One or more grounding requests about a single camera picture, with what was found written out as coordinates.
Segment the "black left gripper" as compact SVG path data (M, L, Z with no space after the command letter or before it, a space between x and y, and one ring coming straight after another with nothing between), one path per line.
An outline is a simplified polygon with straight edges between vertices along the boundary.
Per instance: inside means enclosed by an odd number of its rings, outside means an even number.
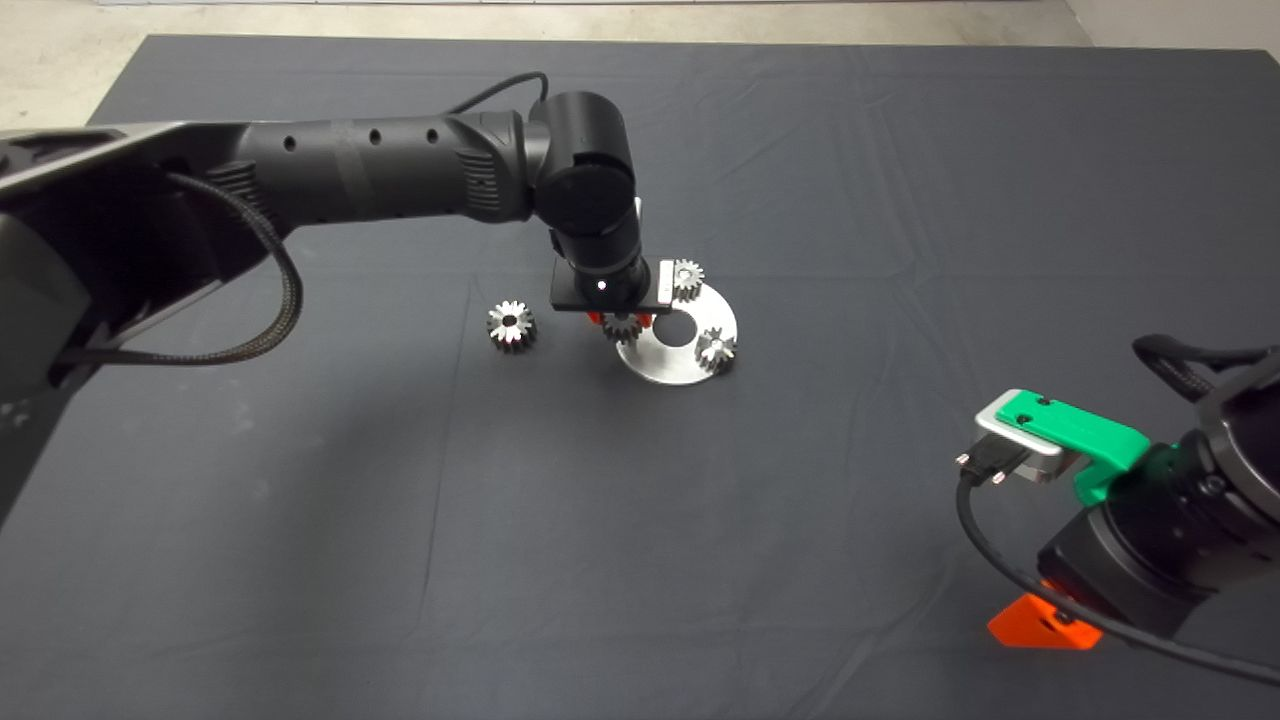
M668 313L675 302L675 260L639 256L617 272L593 274L563 258L556 259L550 277L550 305L557 311L588 313L603 325L602 313L635 313L635 322L652 328L650 313Z

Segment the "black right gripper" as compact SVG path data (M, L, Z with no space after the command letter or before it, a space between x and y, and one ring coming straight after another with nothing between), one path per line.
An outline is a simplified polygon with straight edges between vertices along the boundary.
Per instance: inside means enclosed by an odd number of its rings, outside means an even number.
M1185 505L1096 505L1079 511L1038 552L1039 574L1108 618L1171 639L1219 592L1210 564L1229 536ZM1103 633L1024 593L987 623L1002 646L1094 648Z

